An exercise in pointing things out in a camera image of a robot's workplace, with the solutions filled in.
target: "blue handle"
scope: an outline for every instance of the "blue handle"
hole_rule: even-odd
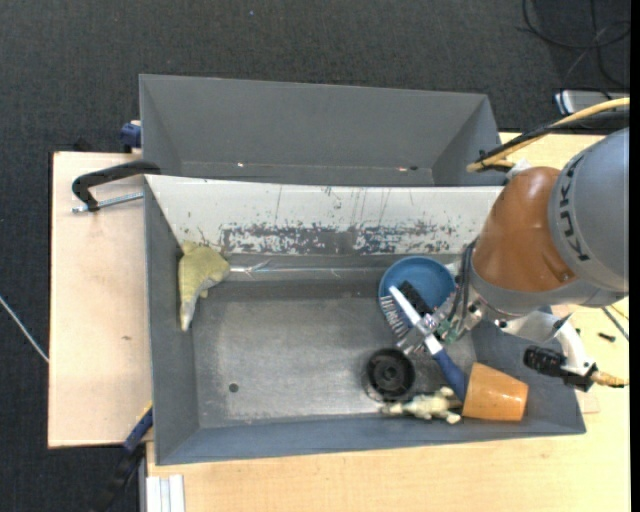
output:
[[[462,373],[460,368],[456,366],[456,364],[449,357],[449,354],[447,354],[444,350],[440,350],[439,352],[434,354],[433,358],[440,366],[445,379],[447,379],[447,382],[449,383],[449,387],[453,389],[453,392],[456,394],[458,399],[461,402],[464,402],[464,397],[467,394],[467,386],[465,383],[464,373]]]
[[[132,148],[142,146],[142,128],[138,125],[127,123],[120,129],[120,142]]]

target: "white panel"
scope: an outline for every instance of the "white panel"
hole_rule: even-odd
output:
[[[359,255],[459,253],[502,190],[147,179],[179,242],[226,254],[340,254],[345,239]]]
[[[167,478],[160,479],[160,502],[162,504],[162,512],[171,512],[171,496],[169,493],[169,480]]]
[[[159,476],[147,477],[147,512],[162,512],[162,490]]]
[[[169,477],[169,487],[171,489],[171,512],[185,512],[183,476],[171,475]]]

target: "white cable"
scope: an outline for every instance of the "white cable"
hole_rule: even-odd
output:
[[[27,337],[27,339],[29,340],[29,343],[31,343],[31,345],[33,345],[33,348],[36,349],[36,351],[38,352],[38,354],[40,354],[40,357],[42,357],[42,359],[44,359],[47,364],[49,363],[49,357],[47,356],[47,354],[44,353],[44,350],[42,350],[42,348],[40,347],[40,345],[38,345],[38,342],[33,338],[33,336],[31,336],[31,334],[29,333],[29,331],[27,331],[27,328],[24,326],[24,324],[20,321],[20,319],[18,318],[18,315],[16,315],[13,310],[9,307],[9,304],[7,304],[7,302],[4,300],[4,298],[2,297],[2,295],[0,295],[0,303],[2,303],[2,305],[4,306],[4,308],[7,310],[7,313],[9,313],[9,315],[11,316],[11,318],[13,318],[13,320],[18,324],[18,327],[20,327],[20,330],[24,333],[24,335]]]

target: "blue bowl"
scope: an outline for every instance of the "blue bowl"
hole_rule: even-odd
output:
[[[391,295],[390,286],[400,288],[408,281],[422,299],[435,309],[455,290],[455,281],[447,268],[427,256],[407,256],[391,265],[380,281],[378,297]]]

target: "metal clamp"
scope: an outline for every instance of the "metal clamp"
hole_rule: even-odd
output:
[[[71,190],[78,197],[78,199],[80,199],[85,204],[85,206],[74,208],[72,211],[74,213],[82,211],[96,212],[100,208],[105,206],[132,201],[133,199],[142,197],[142,194],[128,194],[126,196],[122,196],[121,198],[97,201],[96,198],[93,197],[91,192],[89,192],[89,187],[103,185],[105,183],[129,178],[138,174],[161,174],[160,167],[158,167],[153,162],[148,162],[146,160],[136,160],[135,162],[127,162],[125,164],[109,167],[108,169],[102,169],[100,171],[90,172],[88,174],[78,176],[74,180],[73,185],[71,185]]]

